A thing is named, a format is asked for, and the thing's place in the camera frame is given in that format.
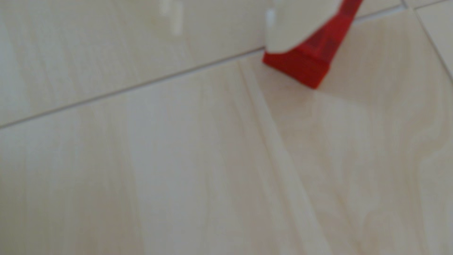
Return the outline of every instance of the white plastic object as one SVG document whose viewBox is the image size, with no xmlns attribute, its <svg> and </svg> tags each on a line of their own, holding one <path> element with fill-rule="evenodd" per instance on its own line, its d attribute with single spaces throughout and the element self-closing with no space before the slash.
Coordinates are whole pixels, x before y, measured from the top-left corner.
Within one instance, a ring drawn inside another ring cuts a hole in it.
<svg viewBox="0 0 453 255">
<path fill-rule="evenodd" d="M 266 15 L 266 51 L 286 53 L 305 41 L 339 10 L 342 0 L 274 0 Z"/>
</svg>

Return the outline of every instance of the red plastic tool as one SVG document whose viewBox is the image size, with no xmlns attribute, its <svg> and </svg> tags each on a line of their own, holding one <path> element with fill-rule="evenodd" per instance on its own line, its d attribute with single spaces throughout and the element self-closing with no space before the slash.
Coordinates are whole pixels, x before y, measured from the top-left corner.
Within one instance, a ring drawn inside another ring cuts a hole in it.
<svg viewBox="0 0 453 255">
<path fill-rule="evenodd" d="M 302 44 L 284 54 L 265 53 L 263 62 L 316 89 L 330 69 L 363 0 L 343 0 L 337 15 Z"/>
</svg>

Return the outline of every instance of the grout line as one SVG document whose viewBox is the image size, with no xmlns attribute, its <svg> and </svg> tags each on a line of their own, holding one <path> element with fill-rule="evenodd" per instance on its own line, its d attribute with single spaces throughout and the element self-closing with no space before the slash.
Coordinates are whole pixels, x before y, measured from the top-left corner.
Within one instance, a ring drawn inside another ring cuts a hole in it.
<svg viewBox="0 0 453 255">
<path fill-rule="evenodd" d="M 447 62 L 445 61 L 445 58 L 442 57 L 442 53 L 439 51 L 437 48 L 436 42 L 434 42 L 434 39 L 431 37 L 429 34 L 428 29 L 425 27 L 422 18 L 420 17 L 418 11 L 415 11 L 415 15 L 417 16 L 417 20 L 419 21 L 419 25 L 421 26 L 423 32 L 425 33 L 426 37 L 428 37 L 429 42 L 431 43 L 431 47 L 433 47 L 434 51 L 436 52 L 437 58 L 439 59 L 440 63 L 442 64 L 443 68 L 448 74 L 448 77 L 450 77 L 451 82 L 453 83 L 453 73 L 450 72 L 450 69 L 448 68 Z"/>
<path fill-rule="evenodd" d="M 368 14 L 368 15 L 365 15 L 365 16 L 357 17 L 354 20 L 353 24 L 360 24 L 360 23 L 368 21 L 368 20 L 378 19 L 378 18 L 387 16 L 387 15 L 390 15 L 390 14 L 394 14 L 394 13 L 398 13 L 398 12 L 404 11 L 406 9 L 407 9 L 407 5 L 403 1 L 399 6 L 392 7 L 392 8 L 386 9 L 386 10 L 381 10 L 381 11 L 378 11 L 378 12 L 375 12 L 375 13 L 372 13 L 372 14 Z M 215 61 L 215 62 L 203 64 L 203 65 L 200 65 L 200 66 L 197 66 L 197 67 L 194 67 L 194 68 L 190 68 L 190 69 L 187 69 L 187 70 L 184 70 L 184 71 L 177 72 L 175 74 L 169 74 L 167 76 L 164 76 L 164 77 L 161 77 L 161 78 L 158 78 L 158 79 L 155 79 L 155 80 L 147 81 L 145 83 L 140 83 L 140 84 L 135 85 L 135 86 L 127 87 L 127 88 L 120 89 L 120 90 L 117 90 L 117 91 L 114 91 L 114 92 L 111 92 L 111 93 L 106 93 L 106 94 L 103 94 L 103 95 L 100 95 L 100 96 L 97 96 L 97 97 L 89 98 L 89 99 L 86 99 L 86 100 L 83 100 L 83 101 L 80 101 L 80 102 L 77 102 L 77 103 L 72 103 L 72 104 L 69 104 L 69 105 L 66 105 L 66 106 L 62 106 L 62 107 L 59 107 L 59 108 L 51 109 L 51 110 L 45 111 L 43 113 L 39 113 L 39 114 L 30 116 L 30 117 L 26 117 L 26 118 L 23 118 L 23 119 L 20 119 L 20 120 L 16 120 L 16 121 L 4 124 L 4 125 L 0 125 L 0 130 L 3 129 L 3 128 L 9 128 L 9 127 L 12 127 L 12 126 L 16 126 L 16 125 L 22 124 L 24 122 L 32 121 L 32 120 L 35 120 L 37 118 L 42 118 L 42 117 L 45 117 L 45 116 L 48 116 L 48 115 L 51 115 L 51 114 L 54 114 L 54 113 L 62 112 L 62 111 L 65 111 L 65 110 L 69 110 L 71 108 L 76 108 L 76 107 L 79 107 L 79 106 L 88 105 L 88 104 L 91 104 L 91 103 L 93 103 L 93 102 L 95 102 L 97 100 L 103 100 L 103 99 L 111 98 L 111 97 L 120 95 L 122 93 L 127 93 L 127 92 L 134 91 L 136 89 L 144 88 L 146 86 L 154 86 L 154 85 L 158 85 L 160 83 L 171 81 L 173 79 L 178 79 L 178 78 L 186 76 L 186 75 L 195 74 L 195 73 L 198 73 L 198 72 L 201 72 L 201 71 L 204 71 L 204 70 L 216 67 L 216 66 L 223 65 L 223 64 L 228 63 L 230 61 L 236 61 L 236 60 L 239 60 L 239 59 L 242 59 L 242 58 L 253 56 L 255 54 L 262 54 L 264 52 L 264 49 L 265 49 L 265 47 L 259 47 L 257 49 L 254 49 L 254 50 L 242 53 L 242 54 L 238 54 L 238 55 L 235 55 L 235 56 L 232 56 L 232 57 L 229 57 L 229 58 L 225 58 L 225 59 L 221 59 L 221 60 L 218 60 L 218 61 Z"/>
<path fill-rule="evenodd" d="M 97 96 L 97 97 L 93 97 L 93 98 L 90 98 L 90 99 L 86 99 L 86 100 L 83 100 L 83 101 L 80 101 L 80 102 L 77 102 L 77 103 L 72 103 L 72 104 L 69 104 L 69 105 L 66 105 L 66 106 L 63 106 L 63 107 L 55 108 L 55 109 L 52 109 L 52 110 L 49 110 L 49 111 L 46 111 L 46 112 L 43 112 L 43 113 L 39 113 L 39 114 L 30 116 L 30 117 L 26 117 L 26 118 L 23 118 L 23 119 L 20 119 L 20 120 L 16 120 L 16 121 L 13 121 L 11 123 L 7 123 L 7 124 L 4 124 L 4 125 L 1 125 L 0 126 L 0 130 L 3 129 L 3 128 L 9 128 L 9 127 L 12 127 L 12 126 L 16 126 L 16 125 L 22 124 L 24 122 L 32 121 L 32 120 L 35 120 L 37 118 L 42 118 L 42 117 L 45 117 L 45 116 L 48 116 L 48 115 L 52 115 L 54 113 L 62 112 L 62 111 L 69 110 L 69 109 L 76 108 L 76 107 L 83 106 L 83 105 L 89 105 L 89 104 L 94 103 L 95 101 L 98 101 L 98 100 L 112 98 L 112 97 L 118 96 L 120 94 L 123 94 L 123 93 L 126 93 L 126 92 L 131 92 L 131 91 L 134 91 L 134 90 L 137 90 L 137 89 L 140 89 L 140 88 L 144 88 L 144 87 L 147 87 L 147 86 L 159 85 L 161 83 L 172 81 L 174 79 L 178 79 L 178 78 L 186 76 L 186 75 L 196 74 L 196 73 L 202 72 L 202 71 L 204 71 L 206 69 L 211 69 L 213 67 L 221 66 L 221 65 L 226 64 L 226 63 L 231 62 L 231 61 L 237 61 L 237 60 L 242 59 L 242 58 L 250 57 L 250 56 L 253 56 L 253 55 L 256 55 L 256 54 L 261 54 L 263 52 L 264 52 L 264 47 L 260 47 L 258 49 L 254 49 L 254 50 L 251 50 L 249 52 L 242 53 L 242 54 L 239 54 L 239 55 L 236 55 L 236 56 L 233 56 L 233 57 L 229 57 L 229 58 L 226 58 L 226 59 L 221 59 L 221 60 L 218 60 L 218 61 L 215 61 L 215 62 L 212 62 L 212 63 L 207 63 L 207 64 L 204 64 L 204 65 L 201 65 L 201 66 L 197 66 L 197 67 L 194 67 L 194 68 L 191 68 L 191 69 L 187 69 L 187 70 L 175 73 L 175 74 L 170 74 L 170 75 L 164 76 L 162 78 L 158 78 L 158 79 L 155 79 L 155 80 L 152 80 L 152 81 L 141 83 L 141 84 L 138 84 L 136 86 L 127 87 L 127 88 L 124 88 L 124 89 L 121 89 L 121 90 L 117 90 L 117 91 L 114 91 L 114 92 L 111 92 L 111 93 L 103 94 L 103 95 L 100 95 L 100 96 Z"/>
<path fill-rule="evenodd" d="M 378 12 L 375 12 L 375 13 L 372 13 L 372 14 L 369 14 L 369 15 L 358 17 L 358 18 L 356 18 L 354 20 L 353 24 L 356 25 L 356 24 L 363 23 L 365 21 L 380 19 L 382 17 L 388 16 L 388 15 L 391 15 L 391 14 L 402 12 L 402 11 L 404 11 L 406 9 L 407 9 L 407 6 L 404 3 L 401 3 L 400 5 L 395 6 L 395 7 L 391 7 L 389 9 L 381 10 L 381 11 L 378 11 Z"/>
<path fill-rule="evenodd" d="M 427 6 L 430 6 L 430 5 L 435 5 L 435 4 L 446 2 L 446 1 L 450 1 L 450 0 L 438 0 L 438 1 L 434 2 L 434 3 L 427 3 L 427 4 L 424 4 L 424 5 L 421 5 L 421 6 L 414 7 L 414 9 L 417 10 L 417 9 L 420 9 L 420 8 L 423 8 L 423 7 L 427 7 Z"/>
</svg>

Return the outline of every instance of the white grout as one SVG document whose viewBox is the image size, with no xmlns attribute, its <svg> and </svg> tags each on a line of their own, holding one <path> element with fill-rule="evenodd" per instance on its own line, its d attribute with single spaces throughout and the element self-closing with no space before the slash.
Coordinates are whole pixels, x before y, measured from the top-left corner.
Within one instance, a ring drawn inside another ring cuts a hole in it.
<svg viewBox="0 0 453 255">
<path fill-rule="evenodd" d="M 366 22 L 368 20 L 380 19 L 380 18 L 388 16 L 388 15 L 392 15 L 392 14 L 395 14 L 395 13 L 398 13 L 398 12 L 402 12 L 402 11 L 404 11 L 406 9 L 407 9 L 407 6 L 404 3 L 402 3 L 399 6 L 392 7 L 390 9 L 386 9 L 386 10 L 378 11 L 378 12 L 375 12 L 375 13 L 372 13 L 372 14 L 369 14 L 369 15 L 358 17 L 358 18 L 356 18 L 354 20 L 354 24 L 360 24 L 360 23 Z"/>
</svg>

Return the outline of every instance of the wood-grain tile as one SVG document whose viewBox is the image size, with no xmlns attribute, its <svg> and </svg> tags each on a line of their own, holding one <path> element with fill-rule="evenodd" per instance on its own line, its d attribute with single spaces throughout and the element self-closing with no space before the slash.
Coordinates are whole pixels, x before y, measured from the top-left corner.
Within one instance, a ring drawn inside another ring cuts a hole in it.
<svg viewBox="0 0 453 255">
<path fill-rule="evenodd" d="M 453 86 L 413 12 L 353 26 L 319 91 L 241 66 L 335 254 L 453 252 Z"/>
<path fill-rule="evenodd" d="M 0 0 L 0 125 L 264 44 L 271 0 L 184 1 L 171 38 L 159 0 Z"/>
<path fill-rule="evenodd" d="M 0 130 L 0 254 L 332 254 L 243 73 L 230 62 Z"/>
<path fill-rule="evenodd" d="M 420 20 L 453 77 L 453 1 L 417 9 Z"/>
</svg>

